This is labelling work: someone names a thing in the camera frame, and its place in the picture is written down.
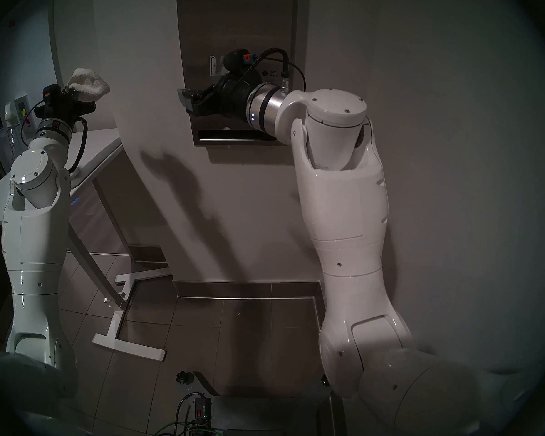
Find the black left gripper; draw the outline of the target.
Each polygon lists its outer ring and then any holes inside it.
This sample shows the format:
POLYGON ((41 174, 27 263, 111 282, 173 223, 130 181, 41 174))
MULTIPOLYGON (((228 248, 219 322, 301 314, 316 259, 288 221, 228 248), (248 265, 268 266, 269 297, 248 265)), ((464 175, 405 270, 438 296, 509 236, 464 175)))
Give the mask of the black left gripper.
POLYGON ((95 101, 79 101, 69 91, 52 90, 49 93, 50 118, 59 119, 65 123, 75 123, 84 115, 94 113, 95 110, 95 101))

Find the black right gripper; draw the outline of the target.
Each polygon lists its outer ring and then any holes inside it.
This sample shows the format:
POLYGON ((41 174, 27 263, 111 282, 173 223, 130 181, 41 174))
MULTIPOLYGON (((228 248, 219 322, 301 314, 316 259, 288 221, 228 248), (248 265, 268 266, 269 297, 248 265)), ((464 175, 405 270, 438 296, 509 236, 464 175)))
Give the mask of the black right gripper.
POLYGON ((177 89, 179 100, 187 114, 203 117, 221 115, 246 121, 246 104, 251 92, 262 84, 260 74, 247 74, 244 78, 226 74, 217 84, 202 91, 177 89))

